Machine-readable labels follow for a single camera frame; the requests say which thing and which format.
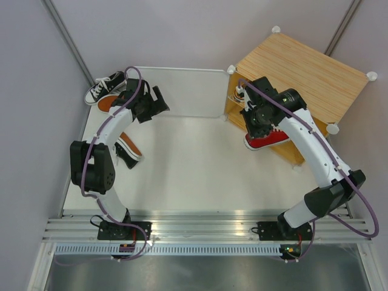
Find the red sneaker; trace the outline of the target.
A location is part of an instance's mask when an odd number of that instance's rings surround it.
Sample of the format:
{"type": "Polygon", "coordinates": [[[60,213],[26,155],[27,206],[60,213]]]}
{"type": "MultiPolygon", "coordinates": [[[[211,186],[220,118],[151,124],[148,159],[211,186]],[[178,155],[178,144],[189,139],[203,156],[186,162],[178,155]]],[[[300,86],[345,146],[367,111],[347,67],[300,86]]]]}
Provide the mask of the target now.
{"type": "Polygon", "coordinates": [[[263,138],[251,138],[247,133],[244,137],[244,145],[249,150],[255,151],[266,147],[277,146],[289,140],[290,138],[286,133],[279,129],[273,129],[263,138]]]}

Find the white cabinet door panel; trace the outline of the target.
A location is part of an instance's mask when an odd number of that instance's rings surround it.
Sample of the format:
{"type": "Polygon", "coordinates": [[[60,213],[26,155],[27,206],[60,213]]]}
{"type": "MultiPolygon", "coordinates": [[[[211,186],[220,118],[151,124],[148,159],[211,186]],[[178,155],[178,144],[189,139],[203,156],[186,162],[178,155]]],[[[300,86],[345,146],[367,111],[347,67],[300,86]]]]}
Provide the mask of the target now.
{"type": "Polygon", "coordinates": [[[229,75],[223,70],[139,67],[170,110],[164,116],[217,118],[224,114],[229,75]]]}

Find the grey sneaker orange sole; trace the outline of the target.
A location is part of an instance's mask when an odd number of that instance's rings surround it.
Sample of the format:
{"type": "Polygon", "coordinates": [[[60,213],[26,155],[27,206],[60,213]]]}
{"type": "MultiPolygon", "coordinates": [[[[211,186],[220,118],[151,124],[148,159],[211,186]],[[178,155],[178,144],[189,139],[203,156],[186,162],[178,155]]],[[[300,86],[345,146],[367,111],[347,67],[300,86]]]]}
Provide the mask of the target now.
{"type": "Polygon", "coordinates": [[[114,102],[114,100],[116,100],[118,98],[118,95],[117,94],[109,94],[109,95],[106,95],[104,97],[102,97],[98,102],[97,102],[97,108],[100,112],[103,112],[103,113],[108,113],[111,106],[112,106],[112,103],[114,102]]]}

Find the black sneaker white laces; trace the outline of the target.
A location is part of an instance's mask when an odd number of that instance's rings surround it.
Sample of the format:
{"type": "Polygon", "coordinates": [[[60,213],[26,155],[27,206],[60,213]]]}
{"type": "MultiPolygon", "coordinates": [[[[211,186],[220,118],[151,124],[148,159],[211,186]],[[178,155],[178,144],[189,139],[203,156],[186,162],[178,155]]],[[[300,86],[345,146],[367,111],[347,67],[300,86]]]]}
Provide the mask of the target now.
{"type": "Polygon", "coordinates": [[[84,95],[84,102],[87,105],[95,105],[103,97],[116,92],[125,85],[124,72],[117,71],[114,74],[95,79],[95,84],[91,86],[84,95]]]}

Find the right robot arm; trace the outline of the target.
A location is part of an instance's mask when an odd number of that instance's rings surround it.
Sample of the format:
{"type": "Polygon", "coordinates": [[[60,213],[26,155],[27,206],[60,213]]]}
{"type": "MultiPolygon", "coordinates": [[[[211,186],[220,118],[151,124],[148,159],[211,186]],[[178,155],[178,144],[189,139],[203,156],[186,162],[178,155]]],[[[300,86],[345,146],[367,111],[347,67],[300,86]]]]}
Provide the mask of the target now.
{"type": "Polygon", "coordinates": [[[352,170],[331,148],[295,89],[278,92],[262,77],[240,79],[236,91],[244,95],[240,113],[248,136],[263,138],[274,128],[283,131],[308,163],[318,185],[278,216],[276,231],[281,238],[293,238],[301,226],[331,214],[356,195],[366,180],[364,173],[352,170]]]}

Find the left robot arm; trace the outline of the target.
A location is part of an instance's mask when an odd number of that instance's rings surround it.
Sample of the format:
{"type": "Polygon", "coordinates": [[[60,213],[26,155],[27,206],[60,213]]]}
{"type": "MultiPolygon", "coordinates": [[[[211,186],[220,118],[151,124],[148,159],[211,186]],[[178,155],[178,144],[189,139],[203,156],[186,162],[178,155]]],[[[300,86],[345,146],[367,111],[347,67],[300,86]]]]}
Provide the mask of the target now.
{"type": "Polygon", "coordinates": [[[111,233],[120,240],[132,234],[130,215],[114,188],[115,165],[112,156],[124,130],[135,120],[150,121],[169,111],[159,87],[150,87],[143,79],[128,79],[126,89],[111,103],[108,117],[92,138],[70,145],[72,183],[84,197],[93,198],[104,216],[113,222],[111,233]]]}

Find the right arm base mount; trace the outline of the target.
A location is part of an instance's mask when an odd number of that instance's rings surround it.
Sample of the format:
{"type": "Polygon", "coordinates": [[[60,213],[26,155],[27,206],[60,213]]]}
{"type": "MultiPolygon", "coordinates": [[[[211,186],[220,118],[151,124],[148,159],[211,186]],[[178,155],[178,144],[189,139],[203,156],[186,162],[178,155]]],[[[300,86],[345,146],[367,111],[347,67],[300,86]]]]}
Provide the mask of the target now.
{"type": "Polygon", "coordinates": [[[313,237],[312,226],[305,223],[292,228],[286,222],[259,221],[250,231],[259,236],[260,241],[310,241],[313,237]]]}

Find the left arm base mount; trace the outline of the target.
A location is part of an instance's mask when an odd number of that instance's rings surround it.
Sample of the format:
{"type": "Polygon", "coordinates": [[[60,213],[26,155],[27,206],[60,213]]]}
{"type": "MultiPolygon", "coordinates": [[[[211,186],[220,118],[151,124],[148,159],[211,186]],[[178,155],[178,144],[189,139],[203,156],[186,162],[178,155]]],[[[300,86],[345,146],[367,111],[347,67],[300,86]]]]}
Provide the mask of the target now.
{"type": "Polygon", "coordinates": [[[102,241],[143,241],[149,239],[152,223],[148,221],[133,221],[136,227],[120,226],[105,220],[100,215],[93,215],[90,224],[98,228],[98,240],[102,241]]]}

